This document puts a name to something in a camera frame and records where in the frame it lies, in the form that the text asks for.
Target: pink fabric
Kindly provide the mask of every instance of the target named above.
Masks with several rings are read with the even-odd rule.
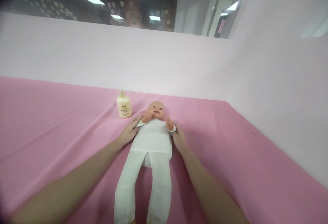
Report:
[[[226,102],[126,92],[133,117],[154,100],[205,168],[227,188],[251,223],[327,224],[328,191]],[[116,90],[0,78],[0,191],[11,213],[26,199],[115,139]],[[113,223],[115,188],[130,145],[111,164],[69,223]],[[183,160],[173,149],[168,223],[206,223]],[[136,219],[145,223],[151,170],[136,183]]]

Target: lotion bottle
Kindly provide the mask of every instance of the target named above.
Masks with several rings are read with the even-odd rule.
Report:
[[[132,109],[130,104],[130,98],[125,95],[123,90],[119,91],[119,96],[116,99],[119,115],[122,118],[128,118],[132,115]]]

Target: doll face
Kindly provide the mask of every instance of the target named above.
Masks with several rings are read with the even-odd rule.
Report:
[[[159,120],[164,119],[164,105],[161,102],[152,102],[147,111],[150,111],[153,114],[153,118],[157,118]]]

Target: bottle label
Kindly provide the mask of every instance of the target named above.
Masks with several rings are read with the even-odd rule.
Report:
[[[121,113],[122,116],[128,116],[130,114],[130,109],[127,107],[126,104],[121,105]]]

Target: white onesie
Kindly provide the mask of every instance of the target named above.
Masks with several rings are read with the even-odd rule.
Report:
[[[148,206],[147,223],[165,224],[171,206],[171,174],[169,161],[172,157],[171,133],[166,122],[151,119],[140,121],[129,155],[126,159],[115,192],[114,223],[127,224],[135,219],[135,183],[141,165],[151,168],[153,182]]]

